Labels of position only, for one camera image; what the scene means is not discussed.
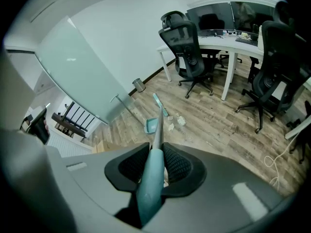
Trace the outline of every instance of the chair base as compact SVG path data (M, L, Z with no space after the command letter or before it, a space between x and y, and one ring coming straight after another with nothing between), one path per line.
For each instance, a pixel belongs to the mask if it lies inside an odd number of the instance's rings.
M211 82L213 82L213 76L211 75L206 75L206 76L202 76L202 77L196 77L196 78L192 78L192 79L184 79L184 80L180 80L178 85L181 86L181 83L184 83L184 82L192 82L191 86L189 87L186 95L185 95L185 98L189 98L189 93L190 91L194 88L194 86L199 83L201 84L202 86L204 86L207 90L209 90L209 95L210 96L213 96L213 89L208 86L207 84L204 83L204 80L210 80Z
M250 108L250 107L257 107L258 108L258 112L259 112L259 128L257 128L255 130L255 133L258 134L261 130L262 130L262 125L263 125L263 107L259 104L258 100L258 96L256 96L252 91L247 91L245 89L243 89L242 91L242 95L244 96L245 94L249 95L254 102L251 103L247 103L244 105L240 105L235 112L238 113L240 111L240 109L245 109L245 108ZM267 109L265 109L265 111L267 111L269 114L271 114L270 117L270 121L274 122L275 121L275 116L272 112L268 111Z
M229 59L229 54L221 54L219 62L221 63L225 59Z

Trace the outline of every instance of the paper scrap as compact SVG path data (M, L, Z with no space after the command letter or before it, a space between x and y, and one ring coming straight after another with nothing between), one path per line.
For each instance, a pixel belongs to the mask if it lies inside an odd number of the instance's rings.
M175 128L175 126L174 126L174 124L172 123L172 124L169 126L169 131L172 131L174 128Z
M182 116L178 116L177 122L181 125L184 126L186 124L186 120Z
M208 141L206 141L207 144L209 144L211 147L213 147L213 145L211 143L209 143Z
M164 187L169 186L169 175L166 168L164 167Z

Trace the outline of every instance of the keyboard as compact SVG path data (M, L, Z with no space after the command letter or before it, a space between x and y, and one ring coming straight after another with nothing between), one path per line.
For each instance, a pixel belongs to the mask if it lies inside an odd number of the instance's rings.
M258 41L252 41L252 40L247 40L247 39L242 39L242 38L236 38L235 41L246 43L246 44L253 45L256 47L258 46Z

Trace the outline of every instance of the white cable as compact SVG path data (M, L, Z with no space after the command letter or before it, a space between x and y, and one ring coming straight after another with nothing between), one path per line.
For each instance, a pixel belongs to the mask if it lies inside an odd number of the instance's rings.
M264 159L263 159L263 162L264 162L264 164L265 164L267 167L272 167L273 164L274 164L274 166L276 167L276 177L274 177L273 179L271 179L270 182L269 182L269 184L271 184L271 182L272 182L274 179L276 179L276 181L273 183L272 186L274 186L274 185L277 183L277 191L278 191L279 186L280 186L280 181L279 181L279 178L278 178L278 177L279 177L279 173L278 173L278 169L277 169L277 166L276 166L276 160L277 160L277 158L281 157L283 154L286 153L286 151L288 150L288 148L290 147L290 145L294 142L294 140L297 138L297 136L299 135L299 133L291 140L291 142L290 142L289 145L286 147L286 149L284 150L284 152L283 152L282 154L279 154L274 160L273 160L270 156L268 156L268 155L266 155L266 156L264 157ZM271 165L267 165L267 164L266 164L266 158L269 158L269 159L272 161Z

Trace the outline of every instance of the frosted glass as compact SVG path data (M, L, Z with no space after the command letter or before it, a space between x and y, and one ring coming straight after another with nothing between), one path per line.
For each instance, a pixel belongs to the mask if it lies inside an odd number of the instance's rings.
M49 32L36 55L51 78L74 101L104 122L111 122L123 109L117 100L110 103L117 93L127 104L132 100L69 17Z

